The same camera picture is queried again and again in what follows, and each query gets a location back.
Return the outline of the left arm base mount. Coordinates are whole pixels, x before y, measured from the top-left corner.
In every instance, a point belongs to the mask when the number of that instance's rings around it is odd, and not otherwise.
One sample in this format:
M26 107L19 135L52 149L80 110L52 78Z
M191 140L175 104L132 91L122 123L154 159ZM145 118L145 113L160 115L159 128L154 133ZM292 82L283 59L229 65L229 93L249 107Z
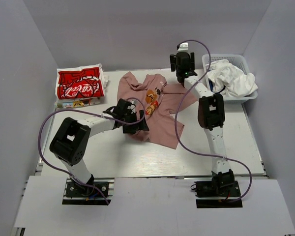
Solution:
M81 205L81 206L107 206L114 193L114 179L95 179L93 185L98 188L101 193L94 188L77 184L72 179L67 178L62 198L63 205Z

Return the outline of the navy blue t shirt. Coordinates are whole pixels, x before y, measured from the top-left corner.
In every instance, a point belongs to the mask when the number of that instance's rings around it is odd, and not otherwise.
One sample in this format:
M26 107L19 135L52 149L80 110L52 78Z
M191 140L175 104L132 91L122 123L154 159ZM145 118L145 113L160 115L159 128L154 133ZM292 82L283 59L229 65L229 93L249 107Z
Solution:
M208 86L209 86L209 89L215 94L221 94L222 92L224 92L226 90L226 86L223 86L222 89L217 90L212 81L208 82Z

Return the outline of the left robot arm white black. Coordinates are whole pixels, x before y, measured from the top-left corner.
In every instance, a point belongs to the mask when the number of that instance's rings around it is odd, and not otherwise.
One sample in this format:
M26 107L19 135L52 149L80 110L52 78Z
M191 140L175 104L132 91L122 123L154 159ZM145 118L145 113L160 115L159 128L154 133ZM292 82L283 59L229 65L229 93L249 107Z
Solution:
M109 107L103 114L83 120L65 118L49 147L78 183L77 190L83 196L89 196L94 191L94 177L83 161L89 138L120 127L124 134L149 131L145 111L136 112L136 105L129 100L120 99L116 106Z

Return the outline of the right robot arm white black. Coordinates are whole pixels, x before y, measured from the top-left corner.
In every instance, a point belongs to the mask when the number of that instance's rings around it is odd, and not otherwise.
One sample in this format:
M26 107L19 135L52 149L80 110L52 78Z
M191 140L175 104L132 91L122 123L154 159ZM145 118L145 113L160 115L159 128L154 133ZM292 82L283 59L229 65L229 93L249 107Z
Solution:
M225 109L223 96L211 92L200 82L195 72L194 53L184 51L170 55L171 71L176 72L177 80L188 93L198 99L198 123L206 134L212 157L213 192L224 196L235 181L231 166L226 159L223 139Z

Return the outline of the white t shirt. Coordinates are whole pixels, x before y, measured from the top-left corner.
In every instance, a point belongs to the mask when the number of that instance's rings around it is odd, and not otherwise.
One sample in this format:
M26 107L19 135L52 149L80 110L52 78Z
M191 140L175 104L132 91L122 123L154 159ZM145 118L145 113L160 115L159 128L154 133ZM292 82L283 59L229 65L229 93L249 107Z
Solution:
M252 73L245 74L227 59L212 62L207 77L208 81L213 82L217 90L226 86L226 90L221 93L224 97L242 98L249 96L258 89L255 76Z

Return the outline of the pink t shirt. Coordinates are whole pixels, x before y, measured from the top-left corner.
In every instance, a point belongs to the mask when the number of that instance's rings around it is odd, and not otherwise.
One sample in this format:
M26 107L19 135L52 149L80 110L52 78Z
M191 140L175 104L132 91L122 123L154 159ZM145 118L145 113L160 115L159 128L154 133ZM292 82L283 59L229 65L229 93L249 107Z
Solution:
M131 72L123 75L119 81L117 99L139 99L144 104L149 127L149 131L138 131L130 137L140 142L149 141L168 148L177 148L175 131L181 136L184 124L179 121L175 123L172 115L198 101L192 93L184 96L186 91L181 84L168 84L160 74L146 75L142 83Z

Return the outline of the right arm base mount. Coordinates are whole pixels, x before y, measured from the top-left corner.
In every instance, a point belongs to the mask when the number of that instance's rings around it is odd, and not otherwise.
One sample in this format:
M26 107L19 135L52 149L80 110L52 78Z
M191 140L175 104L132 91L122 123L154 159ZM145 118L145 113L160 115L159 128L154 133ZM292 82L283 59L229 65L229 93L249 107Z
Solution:
M210 181L196 181L190 186L197 208L242 208L239 184L232 170L214 174Z

